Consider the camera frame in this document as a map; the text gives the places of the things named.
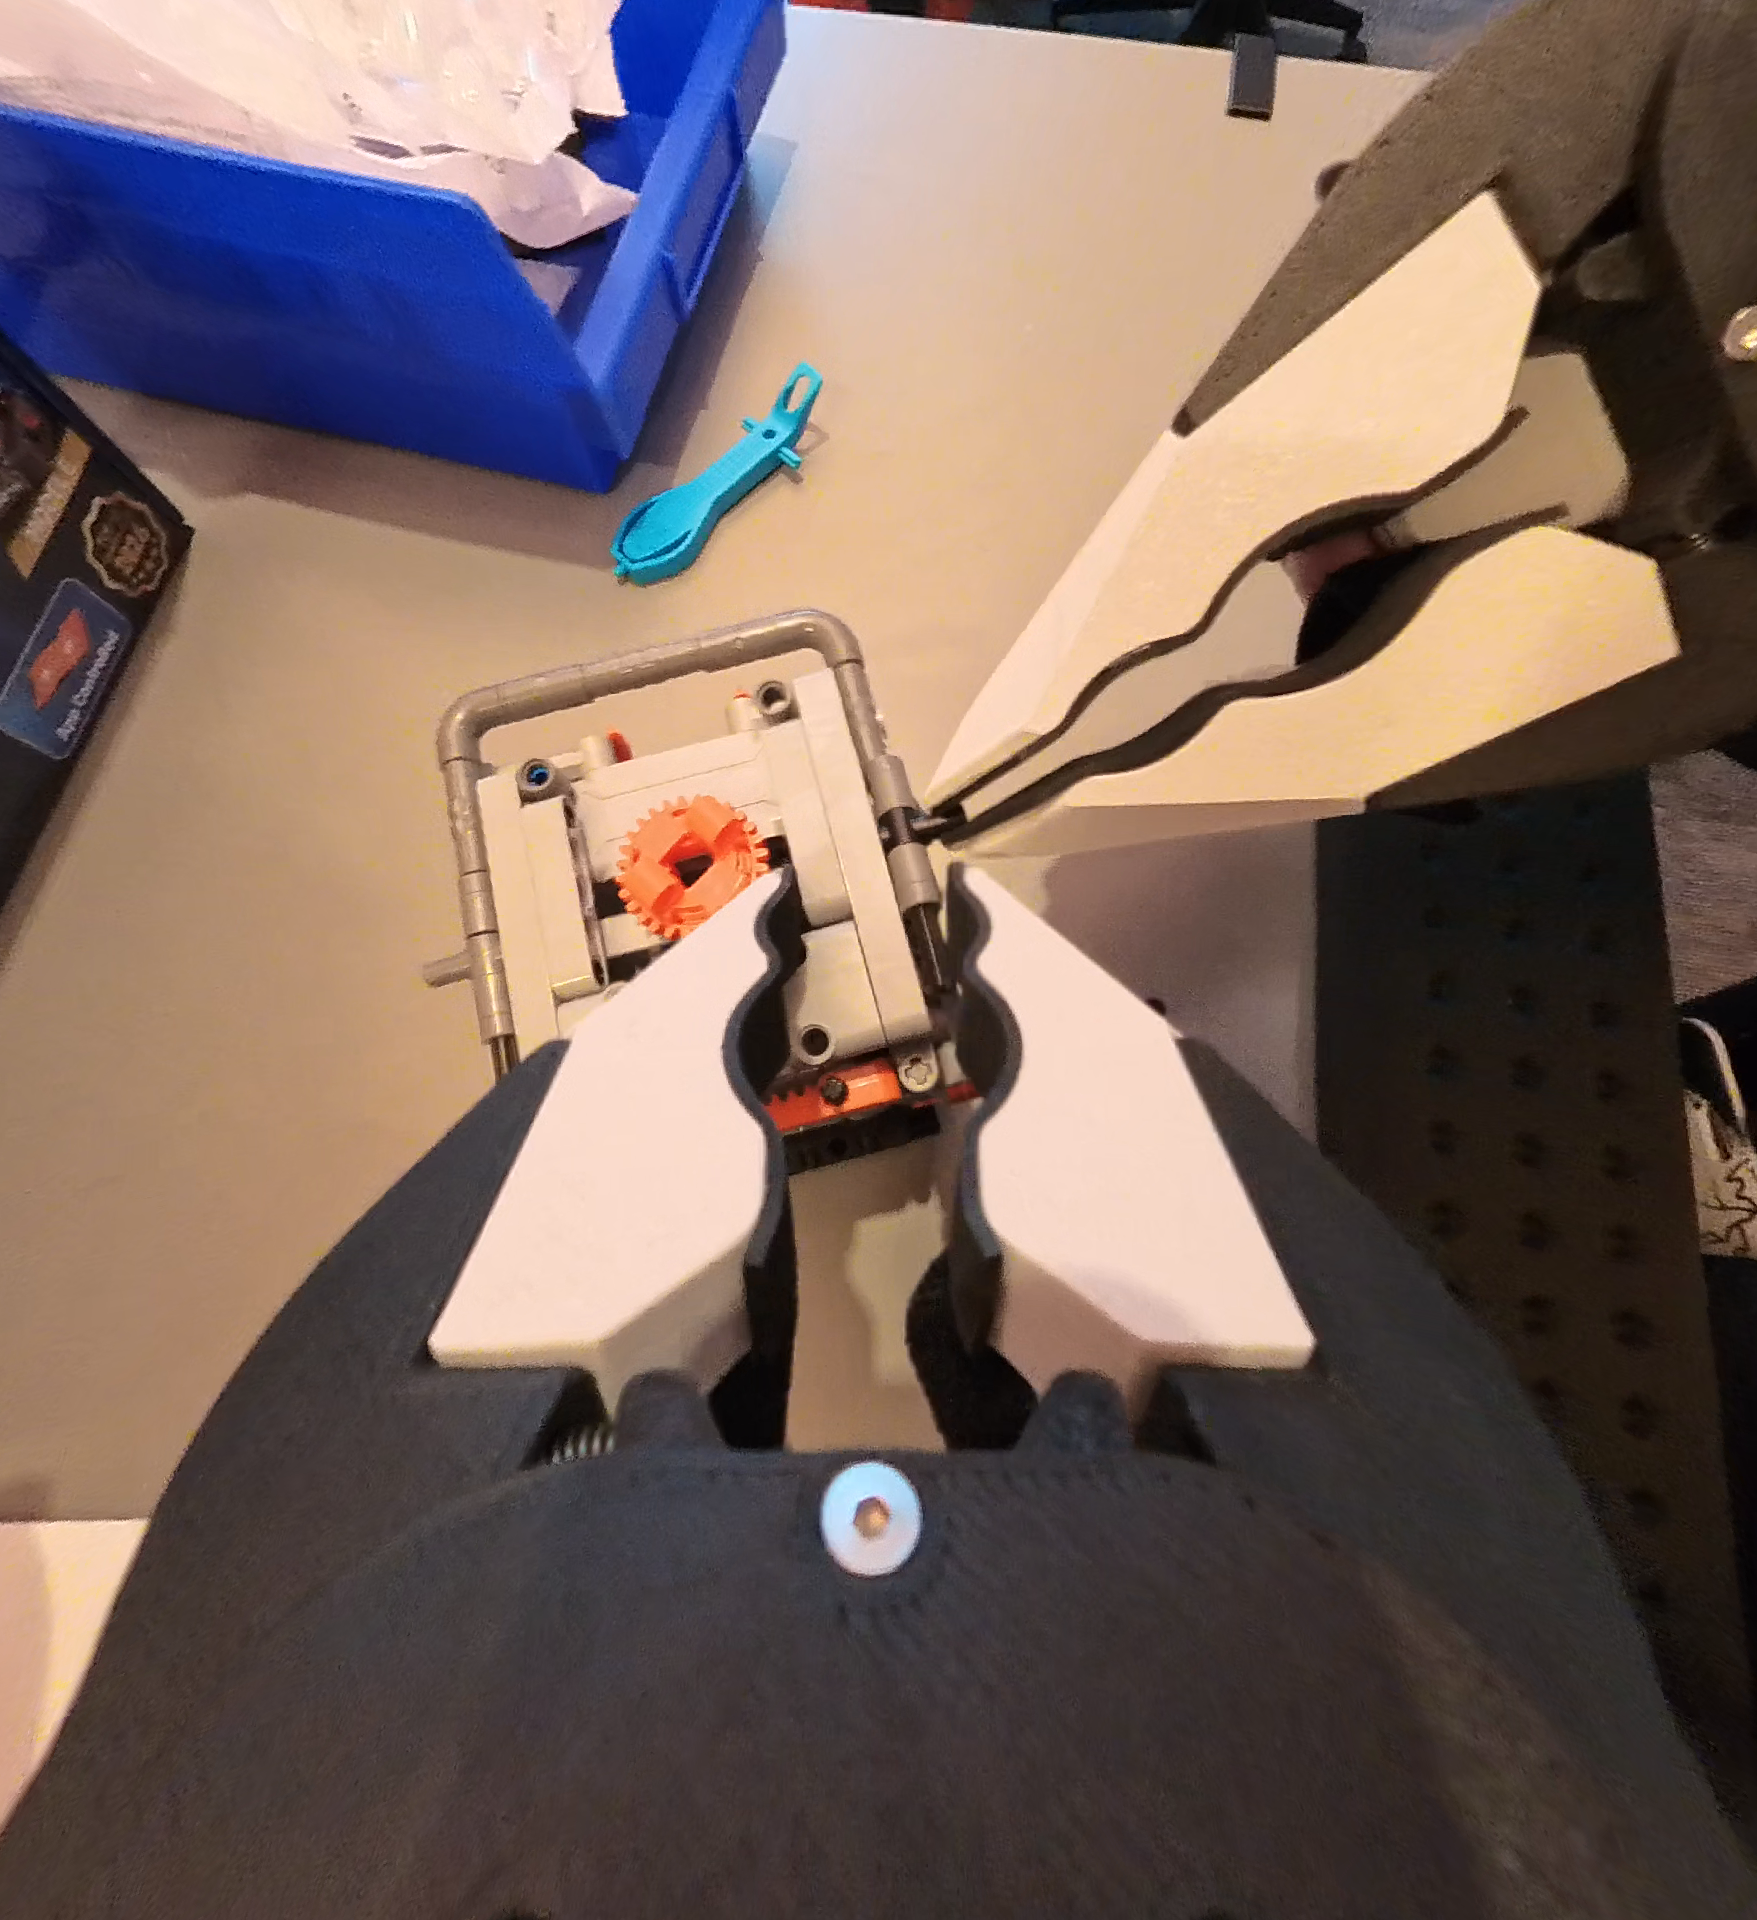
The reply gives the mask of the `clear plastic bags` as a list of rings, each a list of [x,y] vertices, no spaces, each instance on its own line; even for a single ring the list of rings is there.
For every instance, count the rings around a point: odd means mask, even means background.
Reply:
[[[585,162],[628,120],[612,3],[0,0],[0,110],[471,196],[519,250],[632,214]]]

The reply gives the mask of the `robot kit box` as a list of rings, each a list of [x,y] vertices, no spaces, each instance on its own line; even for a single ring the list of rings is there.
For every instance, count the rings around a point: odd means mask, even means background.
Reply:
[[[0,334],[0,910],[185,551],[157,476]]]

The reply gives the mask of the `grey toy brick model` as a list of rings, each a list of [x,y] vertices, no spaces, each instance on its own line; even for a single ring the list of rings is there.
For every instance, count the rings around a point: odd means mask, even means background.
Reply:
[[[659,754],[582,727],[493,762],[499,727],[667,681],[720,681],[724,727]],[[930,818],[848,623],[783,612],[471,687],[436,721],[436,773],[462,951],[432,982],[471,984],[499,1077],[571,1039],[729,895],[791,878],[803,959],[764,1107],[796,1157],[839,1157],[845,1134],[920,1134],[972,1096],[953,1033]]]

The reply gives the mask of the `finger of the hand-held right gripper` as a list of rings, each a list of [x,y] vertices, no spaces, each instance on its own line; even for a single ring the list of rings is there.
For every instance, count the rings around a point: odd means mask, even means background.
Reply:
[[[1330,651],[1249,681],[1195,665],[1284,551],[1568,517],[1568,367],[1537,351],[1537,296],[1542,269],[1483,191],[1235,394],[1195,394],[971,706],[930,807],[1020,818],[1079,773],[1171,762],[1230,706],[1323,692]]]
[[[1002,801],[954,801],[954,848],[1079,857],[1342,818],[1676,660],[1656,553],[1568,528],[1450,540],[1323,660],[1199,687]]]

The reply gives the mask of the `teal brick separator tool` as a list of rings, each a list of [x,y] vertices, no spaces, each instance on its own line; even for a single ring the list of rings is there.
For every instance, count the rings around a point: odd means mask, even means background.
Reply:
[[[666,584],[686,571],[729,507],[739,507],[769,472],[803,472],[803,434],[811,424],[824,374],[796,367],[764,417],[739,417],[739,434],[693,476],[648,495],[612,540],[620,584]]]

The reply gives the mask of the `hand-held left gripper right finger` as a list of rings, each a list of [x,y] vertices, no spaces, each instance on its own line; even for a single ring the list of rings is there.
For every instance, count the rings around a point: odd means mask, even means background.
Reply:
[[[978,1096],[947,1254],[965,1351],[1020,1381],[1303,1369],[1316,1327],[1177,1026],[985,874],[947,878],[947,931]]]

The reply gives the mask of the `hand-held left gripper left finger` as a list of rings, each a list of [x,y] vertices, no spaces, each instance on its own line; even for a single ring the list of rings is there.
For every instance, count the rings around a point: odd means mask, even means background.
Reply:
[[[582,1022],[436,1309],[440,1369],[724,1381],[747,1355],[779,1224],[747,1014],[779,984],[779,901],[724,901]]]

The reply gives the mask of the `blue plastic bin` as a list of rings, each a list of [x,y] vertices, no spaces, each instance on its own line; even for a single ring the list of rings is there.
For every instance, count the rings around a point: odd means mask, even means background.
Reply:
[[[698,313],[791,49],[769,0],[620,3],[632,214],[540,263],[436,183],[0,110],[0,334],[43,372],[612,491]]]

